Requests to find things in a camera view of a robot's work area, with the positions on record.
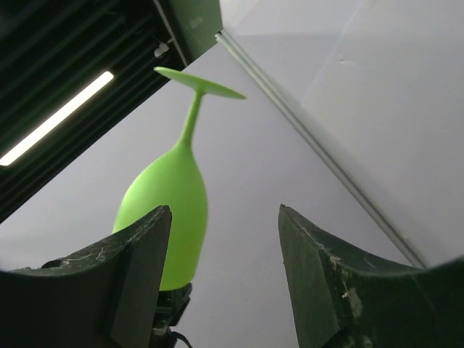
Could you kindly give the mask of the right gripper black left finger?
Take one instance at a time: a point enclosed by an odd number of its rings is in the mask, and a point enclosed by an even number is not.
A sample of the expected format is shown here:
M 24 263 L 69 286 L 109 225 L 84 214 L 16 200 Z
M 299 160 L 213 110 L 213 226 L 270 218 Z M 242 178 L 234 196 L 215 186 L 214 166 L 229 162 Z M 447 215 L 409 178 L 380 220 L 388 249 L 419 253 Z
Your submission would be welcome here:
M 158 207 L 41 268 L 1 272 L 3 347 L 147 347 L 170 235 Z

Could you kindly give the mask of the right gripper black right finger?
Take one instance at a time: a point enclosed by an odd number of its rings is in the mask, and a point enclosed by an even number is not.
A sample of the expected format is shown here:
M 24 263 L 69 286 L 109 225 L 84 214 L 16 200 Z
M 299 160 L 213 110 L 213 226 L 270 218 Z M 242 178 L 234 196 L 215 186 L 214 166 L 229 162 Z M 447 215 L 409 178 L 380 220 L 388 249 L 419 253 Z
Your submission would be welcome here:
M 429 269 L 366 252 L 281 205 L 283 264 L 301 347 L 461 347 L 463 259 Z

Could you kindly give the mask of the green wine glass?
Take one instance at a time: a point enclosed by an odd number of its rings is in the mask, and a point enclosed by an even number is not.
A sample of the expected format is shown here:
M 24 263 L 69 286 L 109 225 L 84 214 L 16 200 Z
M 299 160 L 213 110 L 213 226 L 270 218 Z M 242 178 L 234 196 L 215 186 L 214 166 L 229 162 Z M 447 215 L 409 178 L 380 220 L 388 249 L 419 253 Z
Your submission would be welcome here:
M 184 287 L 195 276 L 208 224 L 208 198 L 193 150 L 194 133 L 206 95 L 245 100 L 242 93 L 214 81 L 168 67 L 154 71 L 193 91 L 193 99 L 175 144 L 147 165 L 129 185 L 117 210 L 117 233 L 158 206 L 172 215 L 160 291 Z

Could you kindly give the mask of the ceiling light strip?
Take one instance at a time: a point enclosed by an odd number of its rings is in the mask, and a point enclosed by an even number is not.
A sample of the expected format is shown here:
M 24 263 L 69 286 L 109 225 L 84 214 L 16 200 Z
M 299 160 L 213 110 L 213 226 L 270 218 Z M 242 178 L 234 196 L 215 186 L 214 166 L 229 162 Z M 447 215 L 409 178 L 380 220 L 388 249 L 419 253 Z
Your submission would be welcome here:
M 43 137 L 54 130 L 60 123 L 73 112 L 85 104 L 93 95 L 99 92 L 114 78 L 110 71 L 104 71 L 85 88 L 79 91 L 73 98 L 66 102 L 53 115 L 49 116 L 33 131 L 29 132 L 21 141 L 15 144 L 6 154 L 1 156 L 1 166 L 7 167 L 24 155 L 30 148 L 36 145 Z

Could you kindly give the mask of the aluminium corner post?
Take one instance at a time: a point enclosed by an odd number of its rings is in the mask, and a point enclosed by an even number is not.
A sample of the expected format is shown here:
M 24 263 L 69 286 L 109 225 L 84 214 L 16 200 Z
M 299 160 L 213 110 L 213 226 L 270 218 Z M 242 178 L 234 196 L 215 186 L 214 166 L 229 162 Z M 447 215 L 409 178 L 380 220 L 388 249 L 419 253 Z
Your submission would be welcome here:
M 300 137 L 318 155 L 326 167 L 328 167 L 345 189 L 348 190 L 351 196 L 395 247 L 398 248 L 402 255 L 417 268 L 429 268 L 430 263 L 426 257 L 399 231 L 398 227 L 387 217 L 386 213 L 381 210 L 373 199 L 369 197 L 355 178 L 343 168 L 340 161 L 329 152 L 328 148 L 321 141 L 320 136 L 304 122 L 307 113 L 294 101 L 293 97 L 286 93 L 283 87 L 252 59 L 231 33 L 222 29 L 215 34 L 215 37 L 216 41 L 226 48 L 229 54 L 240 64 L 272 103 L 274 103 L 275 107 Z

